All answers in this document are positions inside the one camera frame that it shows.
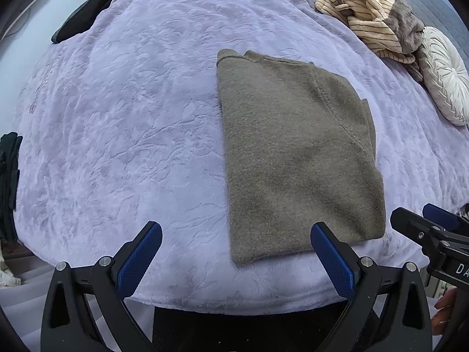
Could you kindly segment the person's right hand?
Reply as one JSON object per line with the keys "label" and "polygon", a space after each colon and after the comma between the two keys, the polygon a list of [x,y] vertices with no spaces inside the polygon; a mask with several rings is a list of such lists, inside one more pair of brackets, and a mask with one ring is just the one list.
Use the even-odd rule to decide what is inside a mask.
{"label": "person's right hand", "polygon": [[432,316],[431,326],[433,335],[441,335],[448,326],[451,313],[456,302],[457,288],[451,288],[438,299],[434,308],[437,313]]}

